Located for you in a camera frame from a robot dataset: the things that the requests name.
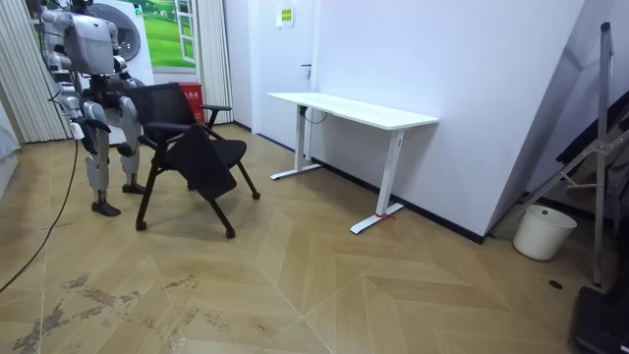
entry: desk top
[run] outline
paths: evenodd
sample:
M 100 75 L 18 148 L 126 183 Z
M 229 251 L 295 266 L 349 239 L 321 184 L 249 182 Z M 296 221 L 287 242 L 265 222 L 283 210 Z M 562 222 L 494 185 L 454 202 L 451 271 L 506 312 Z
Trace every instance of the desk top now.
M 269 93 L 268 95 L 388 131 L 408 129 L 439 121 L 439 118 L 424 114 L 407 112 L 325 93 Z

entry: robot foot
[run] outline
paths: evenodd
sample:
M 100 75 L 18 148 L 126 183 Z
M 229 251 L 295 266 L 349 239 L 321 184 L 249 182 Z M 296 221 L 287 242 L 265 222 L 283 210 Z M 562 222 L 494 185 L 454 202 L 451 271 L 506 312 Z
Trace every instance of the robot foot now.
M 114 217 L 120 215 L 120 210 L 111 206 L 108 202 L 94 202 L 91 204 L 91 211 L 101 215 Z
M 122 193 L 143 195 L 144 187 L 137 183 L 134 183 L 133 185 L 126 184 L 122 186 Z

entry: black chair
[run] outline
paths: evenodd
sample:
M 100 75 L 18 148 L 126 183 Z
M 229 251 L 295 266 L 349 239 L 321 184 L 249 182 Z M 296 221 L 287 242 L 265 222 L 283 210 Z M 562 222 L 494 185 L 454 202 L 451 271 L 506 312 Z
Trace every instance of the black chair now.
M 229 169 L 238 165 L 255 200 L 259 199 L 259 193 L 241 162 L 247 150 L 245 142 L 225 140 L 211 130 L 218 113 L 229 111 L 231 107 L 202 105 L 201 108 L 211 111 L 209 123 L 202 125 L 195 120 L 178 84 L 132 88 L 127 95 L 136 106 L 143 126 L 140 142 L 155 150 L 136 229 L 146 230 L 144 216 L 157 175 L 177 170 L 188 181 L 188 188 L 199 192 L 212 206 L 227 229 L 227 238 L 234 238 L 234 228 L 216 203 L 218 197 L 236 187 Z

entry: red box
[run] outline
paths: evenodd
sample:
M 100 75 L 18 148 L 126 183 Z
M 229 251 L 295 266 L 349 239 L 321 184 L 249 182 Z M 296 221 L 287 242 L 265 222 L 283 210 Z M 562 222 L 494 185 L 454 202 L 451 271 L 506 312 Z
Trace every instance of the red box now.
M 179 83 L 179 86 L 186 94 L 190 107 L 195 112 L 195 119 L 201 124 L 205 123 L 205 111 L 199 108 L 203 104 L 203 94 L 201 84 L 198 83 Z

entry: desk leg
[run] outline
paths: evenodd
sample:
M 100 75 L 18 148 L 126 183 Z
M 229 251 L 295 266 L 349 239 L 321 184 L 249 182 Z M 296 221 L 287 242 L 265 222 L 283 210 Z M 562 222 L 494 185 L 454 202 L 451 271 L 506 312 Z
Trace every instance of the desk leg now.
M 355 234 L 361 233 L 366 228 L 383 220 L 387 215 L 401 209 L 402 206 L 396 203 L 389 206 L 389 197 L 391 196 L 391 188 L 393 188 L 393 179 L 395 178 L 395 170 L 397 168 L 397 160 L 400 157 L 402 149 L 402 141 L 404 140 L 404 131 L 391 132 L 391 140 L 389 141 L 389 151 L 386 154 L 386 164 L 384 165 L 384 175 L 382 177 L 382 185 L 380 186 L 380 195 L 377 198 L 377 206 L 375 214 L 365 220 L 352 226 L 350 230 Z
M 320 168 L 319 164 L 306 165 L 304 159 L 304 134 L 306 129 L 306 118 L 300 114 L 300 106 L 297 106 L 297 130 L 295 133 L 295 168 L 290 171 L 275 173 L 271 176 L 272 180 L 278 180 L 280 178 L 296 175 L 310 171 L 312 169 Z

